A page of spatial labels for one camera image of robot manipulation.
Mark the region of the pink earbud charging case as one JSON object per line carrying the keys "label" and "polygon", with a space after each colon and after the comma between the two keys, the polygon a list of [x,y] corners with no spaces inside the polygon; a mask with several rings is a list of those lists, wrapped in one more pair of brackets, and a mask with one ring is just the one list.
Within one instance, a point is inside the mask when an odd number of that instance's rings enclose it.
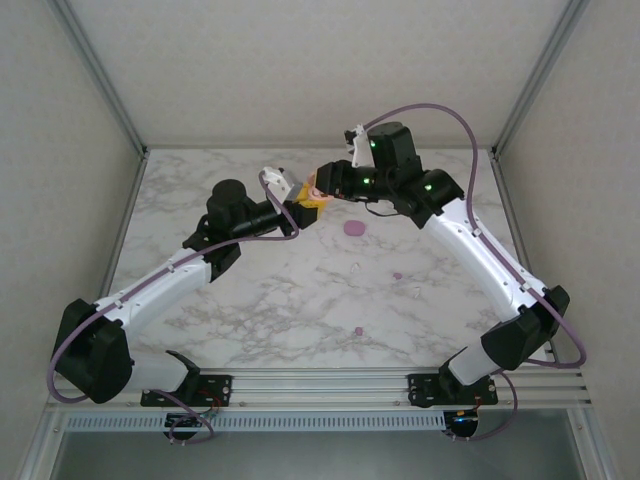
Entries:
{"label": "pink earbud charging case", "polygon": [[308,198],[314,201],[324,201],[324,202],[332,200],[333,199],[332,195],[323,193],[316,187],[315,180],[316,180],[315,173],[311,173],[307,178],[306,184],[308,185],[308,188],[307,188]]}

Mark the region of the small circuit board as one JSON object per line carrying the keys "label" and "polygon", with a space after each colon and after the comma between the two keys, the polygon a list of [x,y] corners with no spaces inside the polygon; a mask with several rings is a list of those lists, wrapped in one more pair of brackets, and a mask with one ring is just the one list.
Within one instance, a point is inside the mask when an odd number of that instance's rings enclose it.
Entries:
{"label": "small circuit board", "polygon": [[451,412],[449,415],[449,428],[473,427],[476,428],[479,424],[478,411],[476,409],[457,410]]}
{"label": "small circuit board", "polygon": [[186,413],[168,413],[164,420],[164,430],[182,432],[214,430],[215,417],[211,415],[194,416]]}

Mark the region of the aluminium table edge rail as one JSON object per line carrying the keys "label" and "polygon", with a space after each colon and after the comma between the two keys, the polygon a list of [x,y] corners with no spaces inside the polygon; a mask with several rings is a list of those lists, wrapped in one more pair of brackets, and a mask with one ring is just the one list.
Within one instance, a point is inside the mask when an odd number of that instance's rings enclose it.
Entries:
{"label": "aluminium table edge rail", "polygon": [[504,177],[499,160],[493,155],[490,155],[490,163],[492,172],[496,181],[496,185],[500,194],[500,198],[505,211],[509,230],[511,232],[514,249],[519,262],[531,273],[534,272],[531,262],[525,247],[524,239],[520,229],[519,221],[514,209],[513,201],[509,193],[507,183]]}
{"label": "aluminium table edge rail", "polygon": [[135,203],[138,198],[141,184],[147,169],[149,156],[150,150],[148,148],[144,148],[143,153],[139,157],[139,161],[137,162],[133,179],[131,180],[130,185],[126,190],[122,215],[120,216],[120,220],[117,225],[115,240],[108,256],[106,271],[102,277],[101,284],[97,293],[97,298],[90,302],[90,305],[94,305],[97,300],[106,297],[113,285],[118,262],[125,242],[126,233],[131,222]]}
{"label": "aluminium table edge rail", "polygon": [[[149,150],[243,150],[243,149],[251,149],[251,150],[270,150],[270,149],[302,149],[302,150],[313,150],[313,149],[333,149],[333,150],[346,150],[346,145],[344,143],[305,143],[305,142],[294,142],[294,143],[286,143],[286,142],[275,142],[275,143],[196,143],[196,144],[181,144],[181,143],[149,143],[146,145]],[[466,150],[471,149],[470,145],[462,145],[462,144],[448,144],[448,143],[436,143],[436,144],[427,144],[427,143],[418,143],[416,149],[433,149],[433,150]]]}

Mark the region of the aluminium frame post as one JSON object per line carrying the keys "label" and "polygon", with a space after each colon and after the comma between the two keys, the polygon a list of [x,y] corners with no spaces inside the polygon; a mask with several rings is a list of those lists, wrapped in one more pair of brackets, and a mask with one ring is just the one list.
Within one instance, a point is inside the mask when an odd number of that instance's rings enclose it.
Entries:
{"label": "aluminium frame post", "polygon": [[591,0],[567,0],[503,127],[491,146],[491,152],[496,159],[499,159],[506,152],[515,138],[590,3]]}
{"label": "aluminium frame post", "polygon": [[113,115],[119,128],[136,154],[145,158],[147,146],[126,110],[109,75],[97,55],[91,40],[70,0],[44,0],[71,42],[85,70]]}

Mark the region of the aluminium mounting rail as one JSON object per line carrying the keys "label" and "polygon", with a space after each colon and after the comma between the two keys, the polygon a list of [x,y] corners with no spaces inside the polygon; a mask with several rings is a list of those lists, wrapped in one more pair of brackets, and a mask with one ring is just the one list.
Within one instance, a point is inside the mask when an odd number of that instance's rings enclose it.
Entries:
{"label": "aluminium mounting rail", "polygon": [[[231,378],[230,411],[407,411],[419,388],[412,374],[430,368],[231,368],[205,369],[205,375]],[[578,370],[523,367],[493,378],[495,409],[513,399],[521,409],[576,409],[592,406]]]}

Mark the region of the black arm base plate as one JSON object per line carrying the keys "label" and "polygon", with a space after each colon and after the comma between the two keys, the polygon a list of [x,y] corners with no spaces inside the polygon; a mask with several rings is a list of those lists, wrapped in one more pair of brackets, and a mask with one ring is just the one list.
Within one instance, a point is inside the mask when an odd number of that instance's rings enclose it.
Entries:
{"label": "black arm base plate", "polygon": [[498,403],[496,386],[490,376],[471,385],[463,385],[452,375],[441,373],[410,374],[408,400],[412,406],[493,406]]}
{"label": "black arm base plate", "polygon": [[[189,407],[227,407],[229,405],[233,386],[231,375],[200,374],[187,378],[171,392],[171,395]],[[160,393],[148,391],[142,393],[140,399],[142,407],[168,407],[176,403]]]}

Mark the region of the aluminium frame leg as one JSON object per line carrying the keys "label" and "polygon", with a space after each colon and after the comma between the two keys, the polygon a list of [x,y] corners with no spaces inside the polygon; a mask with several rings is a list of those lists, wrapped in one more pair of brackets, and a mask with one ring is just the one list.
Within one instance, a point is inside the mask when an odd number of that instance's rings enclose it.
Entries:
{"label": "aluminium frame leg", "polygon": [[607,442],[592,409],[567,411],[585,480],[618,480]]}
{"label": "aluminium frame leg", "polygon": [[64,437],[67,415],[44,412],[17,480],[50,480]]}

